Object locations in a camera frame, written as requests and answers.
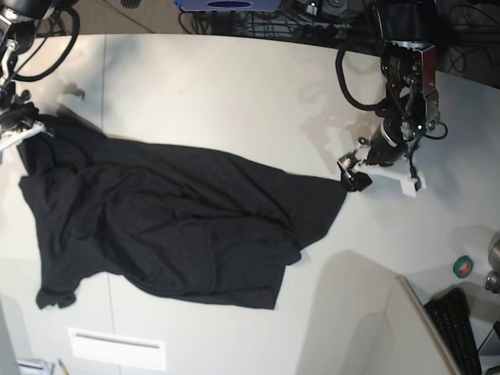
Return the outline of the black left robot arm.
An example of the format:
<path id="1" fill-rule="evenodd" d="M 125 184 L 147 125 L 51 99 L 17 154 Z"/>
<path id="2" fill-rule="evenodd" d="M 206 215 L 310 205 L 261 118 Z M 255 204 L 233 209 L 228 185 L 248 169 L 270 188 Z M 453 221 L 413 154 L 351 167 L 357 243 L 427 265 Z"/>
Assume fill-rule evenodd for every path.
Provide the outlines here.
<path id="1" fill-rule="evenodd" d="M 415 154 L 424 138 L 442 124 L 436 88 L 438 52 L 434 37 L 439 29 L 433 1 L 376 1 L 380 28 L 380 70 L 385 97 L 377 104 L 358 102 L 349 92 L 340 47 L 335 69 L 340 89 L 355 108 L 373 112 L 382 122 L 371 137 L 361 137 L 354 150 L 337 165 L 341 183 L 349 192 L 369 187 L 374 176 L 400 183 L 402 192 L 414 196 L 424 188 L 424 175 Z"/>

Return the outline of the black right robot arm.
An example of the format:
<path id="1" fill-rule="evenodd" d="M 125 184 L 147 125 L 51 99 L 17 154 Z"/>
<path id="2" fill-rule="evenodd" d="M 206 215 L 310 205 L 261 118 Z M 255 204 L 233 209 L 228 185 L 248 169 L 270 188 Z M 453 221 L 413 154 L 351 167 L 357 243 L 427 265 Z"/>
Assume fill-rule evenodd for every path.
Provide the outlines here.
<path id="1" fill-rule="evenodd" d="M 1 2 L 1 135 L 23 133 L 34 126 L 38 110 L 30 101 L 30 92 L 16 93 L 16 82 L 32 83 L 54 73 L 65 61 L 80 34 L 80 16 L 75 1 L 2 1 Z M 57 60 L 46 70 L 24 76 L 22 68 L 36 55 L 18 65 L 19 56 L 28 52 L 37 37 L 40 47 L 56 35 L 55 28 L 66 30 L 62 14 L 71 19 L 70 41 Z"/>

